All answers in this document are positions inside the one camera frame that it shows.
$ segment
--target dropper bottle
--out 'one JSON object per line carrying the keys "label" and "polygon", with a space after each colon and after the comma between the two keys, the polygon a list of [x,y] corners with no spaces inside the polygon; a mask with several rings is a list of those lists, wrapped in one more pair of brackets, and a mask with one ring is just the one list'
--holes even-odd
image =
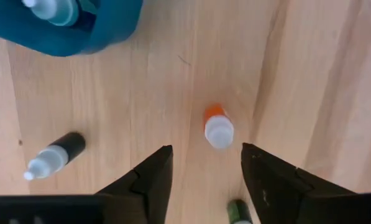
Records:
{"label": "dropper bottle", "polygon": [[60,171],[78,156],[86,147],[84,137],[79,133],[68,133],[41,150],[28,163],[24,173],[26,180],[43,179]]}

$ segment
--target white bottle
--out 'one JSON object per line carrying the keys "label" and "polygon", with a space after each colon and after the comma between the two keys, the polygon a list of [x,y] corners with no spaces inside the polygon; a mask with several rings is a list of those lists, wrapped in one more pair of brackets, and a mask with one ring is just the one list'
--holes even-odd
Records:
{"label": "white bottle", "polygon": [[39,19],[56,26],[72,26],[79,18],[76,0],[22,0]]}
{"label": "white bottle", "polygon": [[68,133],[41,150],[28,163],[24,173],[26,180],[42,179],[60,171],[86,147],[84,137],[79,133]]}
{"label": "white bottle", "polygon": [[228,148],[234,140],[234,125],[220,104],[204,112],[204,136],[215,149]]}

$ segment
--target blue plastic container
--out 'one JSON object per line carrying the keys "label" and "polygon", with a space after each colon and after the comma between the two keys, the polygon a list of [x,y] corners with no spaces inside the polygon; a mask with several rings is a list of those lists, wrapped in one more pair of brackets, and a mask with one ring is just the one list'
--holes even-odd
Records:
{"label": "blue plastic container", "polygon": [[126,40],[135,30],[142,0],[99,0],[97,13],[80,12],[71,27],[43,21],[21,0],[0,0],[0,37],[53,55],[90,54]]}

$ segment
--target white plastic bottle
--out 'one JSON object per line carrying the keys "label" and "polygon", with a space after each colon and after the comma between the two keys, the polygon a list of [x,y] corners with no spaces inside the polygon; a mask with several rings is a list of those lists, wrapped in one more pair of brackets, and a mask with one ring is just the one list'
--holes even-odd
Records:
{"label": "white plastic bottle", "polygon": [[79,18],[76,0],[22,0],[39,19],[56,26],[72,26]]}
{"label": "white plastic bottle", "polygon": [[60,171],[85,148],[86,142],[79,133],[68,133],[41,150],[28,163],[24,173],[26,180],[42,179]]}
{"label": "white plastic bottle", "polygon": [[204,136],[215,149],[226,149],[234,140],[234,125],[220,104],[204,112]]}

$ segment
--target wood grain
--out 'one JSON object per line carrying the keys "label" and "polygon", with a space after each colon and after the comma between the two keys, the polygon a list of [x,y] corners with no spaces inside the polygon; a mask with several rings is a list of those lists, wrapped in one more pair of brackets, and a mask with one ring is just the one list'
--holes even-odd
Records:
{"label": "wood grain", "polygon": [[[203,134],[215,102],[236,128],[223,152]],[[72,130],[86,152],[24,182]],[[249,201],[242,142],[371,192],[371,0],[146,1],[131,39],[69,58],[0,40],[0,194],[90,194],[172,144],[167,223],[227,223]]]}

